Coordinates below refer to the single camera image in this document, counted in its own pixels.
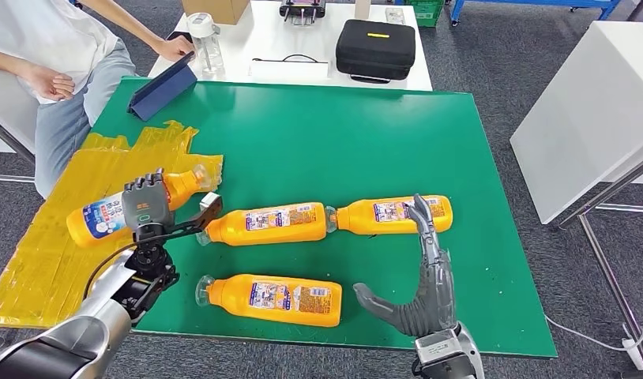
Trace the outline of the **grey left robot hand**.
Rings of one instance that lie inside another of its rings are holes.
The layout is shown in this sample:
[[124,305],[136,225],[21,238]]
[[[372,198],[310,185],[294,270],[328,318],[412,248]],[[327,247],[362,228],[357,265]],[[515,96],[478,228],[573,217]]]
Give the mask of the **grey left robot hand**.
[[132,231],[148,223],[172,226],[174,212],[169,205],[164,169],[159,167],[153,173],[127,182],[122,192],[122,205],[126,226]]

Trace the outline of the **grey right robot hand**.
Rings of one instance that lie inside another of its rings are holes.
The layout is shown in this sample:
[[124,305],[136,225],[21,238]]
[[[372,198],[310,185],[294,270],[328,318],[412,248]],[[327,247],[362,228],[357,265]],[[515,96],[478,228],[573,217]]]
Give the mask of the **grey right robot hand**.
[[414,298],[393,304],[378,297],[365,283],[352,286],[358,303],[374,317],[406,336],[428,336],[457,326],[453,273],[449,252],[440,246],[429,204],[420,194],[406,207],[416,223],[421,247],[419,283]]

